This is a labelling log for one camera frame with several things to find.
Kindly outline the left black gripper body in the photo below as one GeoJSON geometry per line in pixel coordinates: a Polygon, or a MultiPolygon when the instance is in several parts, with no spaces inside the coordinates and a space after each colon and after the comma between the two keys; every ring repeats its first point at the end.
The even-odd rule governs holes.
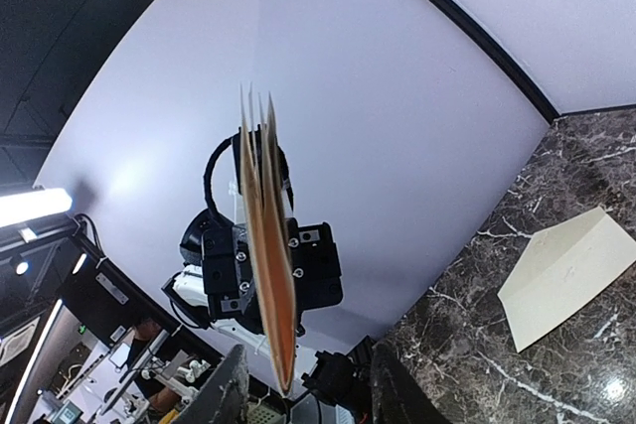
{"type": "MultiPolygon", "coordinates": [[[[297,317],[343,300],[341,267],[328,223],[299,226],[290,219],[292,276],[297,317]]],[[[263,326],[252,272],[247,231],[242,224],[214,226],[203,233],[202,271],[211,321],[234,319],[261,335],[263,326]]]]}

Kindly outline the beige lined letter sheet front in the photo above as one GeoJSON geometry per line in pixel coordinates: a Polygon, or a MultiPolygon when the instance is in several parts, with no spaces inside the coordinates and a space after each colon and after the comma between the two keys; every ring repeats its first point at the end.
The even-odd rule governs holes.
{"type": "Polygon", "coordinates": [[[251,266],[280,394],[293,387],[297,311],[273,103],[240,95],[240,189],[251,266]]]}

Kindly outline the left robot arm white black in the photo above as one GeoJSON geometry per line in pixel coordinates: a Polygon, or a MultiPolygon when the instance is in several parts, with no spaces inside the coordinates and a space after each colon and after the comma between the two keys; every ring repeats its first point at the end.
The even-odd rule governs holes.
{"type": "MultiPolygon", "coordinates": [[[[293,218],[288,225],[297,316],[339,304],[342,272],[331,226],[300,226],[293,218]]],[[[163,286],[175,307],[202,329],[234,320],[261,335],[245,225],[218,225],[203,212],[184,233],[180,251],[184,268],[163,286]]]]}

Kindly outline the cream paper envelope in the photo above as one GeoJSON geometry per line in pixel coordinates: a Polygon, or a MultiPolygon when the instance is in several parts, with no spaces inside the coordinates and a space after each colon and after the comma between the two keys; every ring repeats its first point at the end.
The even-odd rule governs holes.
{"type": "Polygon", "coordinates": [[[635,263],[635,239],[597,207],[532,235],[498,292],[517,352],[560,326],[635,263]]]}

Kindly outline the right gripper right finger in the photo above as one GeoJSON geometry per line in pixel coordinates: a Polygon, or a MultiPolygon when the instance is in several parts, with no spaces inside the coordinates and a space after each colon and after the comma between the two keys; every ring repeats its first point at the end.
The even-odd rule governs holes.
{"type": "Polygon", "coordinates": [[[385,343],[378,343],[374,347],[370,381],[374,423],[450,423],[385,343]]]}

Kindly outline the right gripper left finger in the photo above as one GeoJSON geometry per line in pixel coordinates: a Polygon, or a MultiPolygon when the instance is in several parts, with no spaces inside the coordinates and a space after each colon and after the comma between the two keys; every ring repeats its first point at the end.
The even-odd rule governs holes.
{"type": "Polygon", "coordinates": [[[234,346],[176,418],[177,424],[246,423],[248,369],[243,345],[234,346]]]}

